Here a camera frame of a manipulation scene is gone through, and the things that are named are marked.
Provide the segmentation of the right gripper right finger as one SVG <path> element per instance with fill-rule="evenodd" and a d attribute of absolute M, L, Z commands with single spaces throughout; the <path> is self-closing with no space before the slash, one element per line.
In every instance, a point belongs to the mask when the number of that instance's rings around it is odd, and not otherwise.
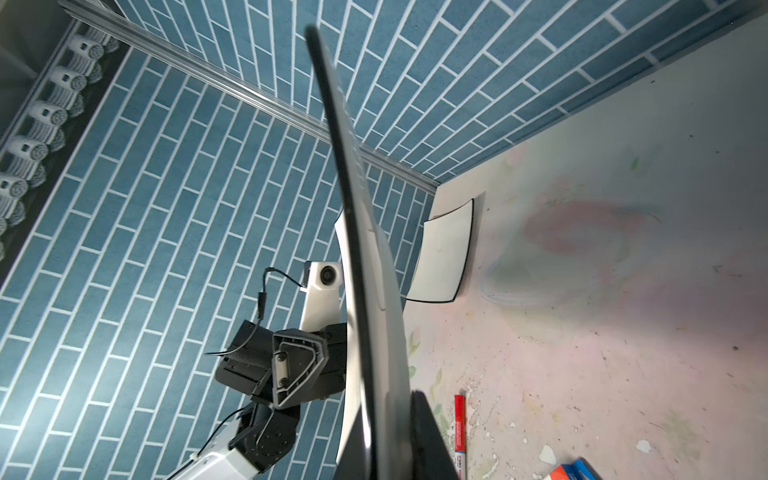
<path fill-rule="evenodd" d="M 427 397 L 421 391 L 411 393 L 410 431 L 412 479 L 457 480 L 453 459 L 443 441 Z"/>

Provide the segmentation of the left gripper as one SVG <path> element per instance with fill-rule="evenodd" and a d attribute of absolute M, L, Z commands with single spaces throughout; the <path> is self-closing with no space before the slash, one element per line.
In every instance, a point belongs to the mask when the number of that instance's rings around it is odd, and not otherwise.
<path fill-rule="evenodd" d="M 345 389 L 347 325 L 273 332 L 245 321 L 218 356 L 219 383 L 284 410 Z"/>

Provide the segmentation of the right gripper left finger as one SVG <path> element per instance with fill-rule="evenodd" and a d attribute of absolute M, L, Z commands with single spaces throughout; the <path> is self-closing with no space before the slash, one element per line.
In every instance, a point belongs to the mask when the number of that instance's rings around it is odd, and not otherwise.
<path fill-rule="evenodd" d="M 365 443 L 362 414 L 352 424 L 341 457 L 337 462 L 334 480 L 366 480 L 368 478 L 368 449 Z"/>

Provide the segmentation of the white square plate black rim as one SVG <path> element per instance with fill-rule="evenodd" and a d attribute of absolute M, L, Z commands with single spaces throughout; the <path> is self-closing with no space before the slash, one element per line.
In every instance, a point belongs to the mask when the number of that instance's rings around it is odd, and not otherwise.
<path fill-rule="evenodd" d="M 408 301 L 451 303 L 464 278 L 474 223 L 474 199 L 424 223 Z"/>

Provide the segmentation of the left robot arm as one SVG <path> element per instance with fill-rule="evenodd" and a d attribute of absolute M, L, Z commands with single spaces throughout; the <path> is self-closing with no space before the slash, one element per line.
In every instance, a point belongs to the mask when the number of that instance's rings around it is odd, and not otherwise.
<path fill-rule="evenodd" d="M 301 406 L 346 385 L 347 326 L 270 331 L 245 321 L 219 355 L 215 379 L 250 402 L 218 426 L 172 479 L 251 479 L 293 448 Z"/>

